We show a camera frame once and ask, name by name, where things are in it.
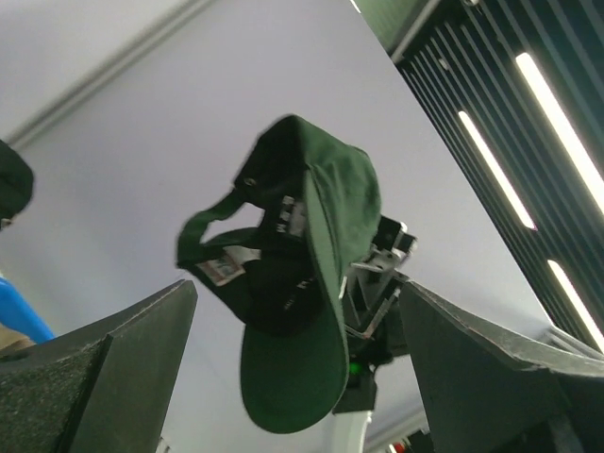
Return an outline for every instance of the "linear light fixture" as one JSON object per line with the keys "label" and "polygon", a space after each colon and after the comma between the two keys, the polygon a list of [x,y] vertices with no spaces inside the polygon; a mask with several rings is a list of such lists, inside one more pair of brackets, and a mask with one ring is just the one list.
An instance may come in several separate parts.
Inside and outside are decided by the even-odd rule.
{"label": "linear light fixture", "polygon": [[350,0],[350,3],[352,3],[352,6],[355,7],[358,13],[361,13],[361,10],[357,6],[357,2],[355,2],[355,0]]}
{"label": "linear light fixture", "polygon": [[495,176],[495,179],[499,183],[499,186],[501,186],[503,193],[508,197],[508,200],[510,200],[510,204],[512,204],[512,208],[516,212],[516,215],[520,219],[520,222],[522,222],[522,225],[530,229],[537,229],[534,222],[530,218],[529,212],[522,204],[522,201],[520,201],[520,197],[512,187],[512,184],[508,180],[508,177],[505,175],[505,173],[503,173],[503,170],[495,159],[495,156],[489,148],[489,145],[484,141],[482,135],[480,135],[480,132],[474,125],[474,122],[472,121],[470,116],[465,111],[460,111],[458,114],[460,115],[461,122],[463,123],[466,130],[470,134],[470,137],[472,137],[472,140],[476,144],[478,151],[480,152],[484,160],[487,162],[487,165],[491,169],[491,172]]}
{"label": "linear light fixture", "polygon": [[556,135],[558,135],[558,138],[562,142],[564,150],[568,153],[580,176],[583,178],[587,190],[604,215],[604,179],[602,179],[602,175],[598,172],[577,132],[570,121],[568,121],[554,92],[547,85],[545,77],[539,71],[537,64],[530,54],[525,52],[517,56],[516,64],[535,95],[547,120],[549,120]]}
{"label": "linear light fixture", "polygon": [[573,307],[579,315],[579,318],[581,319],[582,323],[587,327],[587,330],[596,342],[600,352],[604,352],[604,335],[602,335],[602,332],[598,328],[596,321],[594,321],[594,318],[592,318],[592,315],[589,314],[589,311],[587,311],[587,308],[585,307],[585,304],[583,304],[583,301],[577,294],[573,283],[570,281],[562,267],[556,261],[548,260],[547,264],[549,264],[549,267],[554,273],[554,276],[559,281],[560,286],[562,286],[562,289],[566,293],[566,296],[570,300],[571,304],[573,304]]}

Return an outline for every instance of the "hat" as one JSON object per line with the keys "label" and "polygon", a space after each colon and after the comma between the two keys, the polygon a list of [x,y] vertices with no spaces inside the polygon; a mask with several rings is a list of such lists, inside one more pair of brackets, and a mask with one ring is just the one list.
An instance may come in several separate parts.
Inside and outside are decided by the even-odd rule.
{"label": "hat", "polygon": [[[233,186],[185,224],[177,266],[245,323],[249,417],[270,432],[297,432],[323,419],[346,386],[340,291],[378,230],[376,172],[360,149],[289,115],[260,135]],[[257,227],[202,241],[210,222],[244,203],[264,210]]]}
{"label": "hat", "polygon": [[0,141],[0,229],[31,201],[34,174],[29,165]]}

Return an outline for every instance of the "white wall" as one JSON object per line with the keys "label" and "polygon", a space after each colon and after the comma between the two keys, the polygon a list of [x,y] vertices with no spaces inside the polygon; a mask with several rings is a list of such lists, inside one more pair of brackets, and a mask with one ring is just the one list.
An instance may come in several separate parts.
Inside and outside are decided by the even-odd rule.
{"label": "white wall", "polygon": [[[348,0],[221,0],[25,151],[31,208],[0,268],[58,332],[178,278],[181,223],[228,189],[256,134],[296,112],[366,149],[384,214],[420,240],[409,274],[528,335],[547,320],[454,160]],[[252,225],[248,210],[232,224]],[[319,449],[322,426],[272,436],[238,390],[241,326],[200,297],[165,426],[175,451]],[[421,405],[409,361],[379,372],[372,430]]]}
{"label": "white wall", "polygon": [[0,0],[0,137],[182,2]]}

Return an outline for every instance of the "adjustable strap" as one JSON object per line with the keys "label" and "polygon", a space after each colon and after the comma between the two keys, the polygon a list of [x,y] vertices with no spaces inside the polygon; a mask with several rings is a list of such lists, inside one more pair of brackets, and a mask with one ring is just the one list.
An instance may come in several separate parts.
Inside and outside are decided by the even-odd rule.
{"label": "adjustable strap", "polygon": [[202,238],[208,226],[217,220],[232,217],[245,204],[244,195],[233,189],[227,196],[208,210],[202,210],[187,221],[178,235],[176,264],[196,260]]}

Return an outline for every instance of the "fluorescent light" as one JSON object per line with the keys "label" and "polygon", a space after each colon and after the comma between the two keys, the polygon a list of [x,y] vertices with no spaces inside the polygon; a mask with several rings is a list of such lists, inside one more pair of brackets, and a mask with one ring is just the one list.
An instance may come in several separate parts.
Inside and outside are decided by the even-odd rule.
{"label": "fluorescent light", "polygon": [[357,6],[357,3],[355,2],[355,0],[350,0],[350,3],[352,3],[352,6],[355,7],[355,9],[357,10],[358,13],[361,13],[361,10]]}
{"label": "fluorescent light", "polygon": [[556,276],[560,282],[560,286],[562,286],[562,289],[573,304],[573,307],[577,311],[579,318],[581,318],[581,321],[587,327],[587,330],[592,335],[592,338],[594,338],[594,341],[596,342],[597,347],[600,349],[600,352],[604,352],[604,335],[602,335],[602,332],[597,327],[596,321],[594,321],[594,318],[592,318],[592,316],[589,314],[589,311],[587,311],[585,308],[583,301],[577,294],[577,291],[575,290],[575,287],[571,281],[568,279],[568,276],[556,261],[548,260],[547,264],[549,264],[554,276]]}
{"label": "fluorescent light", "polygon": [[545,78],[532,57],[525,52],[516,57],[516,63],[528,86],[537,98],[549,123],[556,131],[566,153],[568,153],[580,176],[583,178],[587,190],[594,198],[602,214],[604,214],[604,179],[602,179],[602,175],[597,171],[577,132],[570,124],[570,121],[568,121],[568,118],[566,118],[560,103],[547,85]]}
{"label": "fluorescent light", "polygon": [[495,159],[495,156],[491,152],[491,149],[489,149],[489,145],[484,141],[484,139],[480,135],[480,132],[478,132],[476,126],[474,126],[474,122],[472,121],[472,119],[468,116],[465,111],[460,111],[459,115],[461,122],[467,129],[468,133],[470,134],[470,137],[472,137],[472,140],[474,140],[478,151],[480,151],[480,154],[486,160],[487,165],[491,169],[491,172],[493,172],[493,175],[499,183],[499,186],[501,186],[503,193],[508,197],[508,200],[510,200],[512,208],[516,211],[516,215],[518,215],[518,218],[520,219],[520,222],[522,222],[522,225],[530,229],[537,229],[534,222],[530,218],[529,212],[522,204],[522,201],[520,201],[520,197],[513,189],[510,181],[508,180],[508,177],[503,173],[503,170],[499,166],[499,163]]}

